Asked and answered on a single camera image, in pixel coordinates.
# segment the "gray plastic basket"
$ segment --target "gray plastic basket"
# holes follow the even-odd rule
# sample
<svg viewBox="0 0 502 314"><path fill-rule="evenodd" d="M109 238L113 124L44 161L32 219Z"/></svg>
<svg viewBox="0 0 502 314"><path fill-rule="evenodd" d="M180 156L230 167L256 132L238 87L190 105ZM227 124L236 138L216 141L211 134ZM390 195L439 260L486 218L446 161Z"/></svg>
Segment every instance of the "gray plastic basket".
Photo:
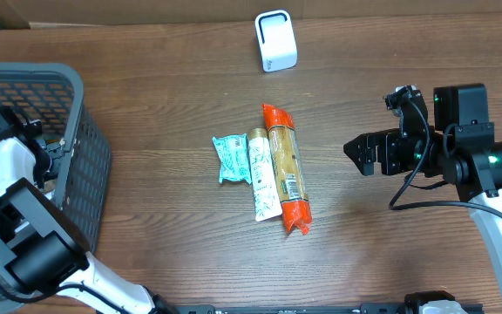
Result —
<svg viewBox="0 0 502 314"><path fill-rule="evenodd" d="M0 63L0 105L29 119L40 119L44 133L63 138L64 157L55 189L55 205L85 233L96 250L112 154L83 103L79 75L59 64ZM0 312L20 304L0 295Z"/></svg>

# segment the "wall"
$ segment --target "wall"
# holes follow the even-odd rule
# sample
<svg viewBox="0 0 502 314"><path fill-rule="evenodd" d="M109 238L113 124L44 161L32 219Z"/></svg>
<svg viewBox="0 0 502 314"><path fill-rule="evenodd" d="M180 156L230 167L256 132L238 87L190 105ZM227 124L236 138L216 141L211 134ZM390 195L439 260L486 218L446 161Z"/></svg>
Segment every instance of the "wall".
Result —
<svg viewBox="0 0 502 314"><path fill-rule="evenodd" d="M4 24L159 24L253 20L285 9L293 18L502 11L502 0L0 0Z"/></svg>

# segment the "wooden table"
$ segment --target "wooden table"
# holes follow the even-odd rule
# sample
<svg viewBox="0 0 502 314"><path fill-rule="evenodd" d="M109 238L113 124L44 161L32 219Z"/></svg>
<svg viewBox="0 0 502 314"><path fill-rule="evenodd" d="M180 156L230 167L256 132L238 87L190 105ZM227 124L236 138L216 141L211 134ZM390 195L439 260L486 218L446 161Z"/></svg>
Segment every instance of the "wooden table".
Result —
<svg viewBox="0 0 502 314"><path fill-rule="evenodd" d="M0 31L0 61L60 62L114 153L97 256L174 304L355 305L447 290L501 312L485 245L461 208L390 212L403 176L363 177L343 154L397 127L382 96L487 85L502 140L502 14L295 21L296 68L261 71L252 22ZM295 118L309 235L254 221L252 189L218 184L211 138ZM409 190L402 201L457 199ZM54 297L24 312L92 313Z"/></svg>

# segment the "item in basket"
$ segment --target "item in basket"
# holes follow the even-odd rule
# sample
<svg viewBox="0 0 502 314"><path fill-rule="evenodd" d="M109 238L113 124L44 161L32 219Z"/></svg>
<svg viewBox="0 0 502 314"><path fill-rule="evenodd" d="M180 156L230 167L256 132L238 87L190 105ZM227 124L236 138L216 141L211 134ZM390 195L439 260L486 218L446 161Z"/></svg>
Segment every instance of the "item in basket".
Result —
<svg viewBox="0 0 502 314"><path fill-rule="evenodd" d="M268 104L262 105L262 111L268 129L284 226L288 232L296 226L306 235L313 217L309 196L303 184L302 162L295 139L294 118L282 109Z"/></svg>
<svg viewBox="0 0 502 314"><path fill-rule="evenodd" d="M219 139L213 137L214 148L220 158L220 183L226 179L234 182L245 180L251 184L247 138L246 134Z"/></svg>
<svg viewBox="0 0 502 314"><path fill-rule="evenodd" d="M253 179L255 220L263 220L282 214L280 198L276 190L267 130L255 128L249 132L249 163Z"/></svg>

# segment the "orange package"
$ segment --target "orange package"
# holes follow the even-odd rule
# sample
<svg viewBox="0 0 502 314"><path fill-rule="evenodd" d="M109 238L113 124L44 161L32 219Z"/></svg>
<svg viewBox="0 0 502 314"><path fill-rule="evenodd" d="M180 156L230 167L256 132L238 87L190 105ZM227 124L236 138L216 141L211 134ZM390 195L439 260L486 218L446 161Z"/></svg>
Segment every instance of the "orange package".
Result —
<svg viewBox="0 0 502 314"><path fill-rule="evenodd" d="M284 226L288 232L296 226L306 235L313 217L309 196L303 184L302 161L295 139L294 118L282 109L268 104L262 104L262 113L268 129Z"/></svg>

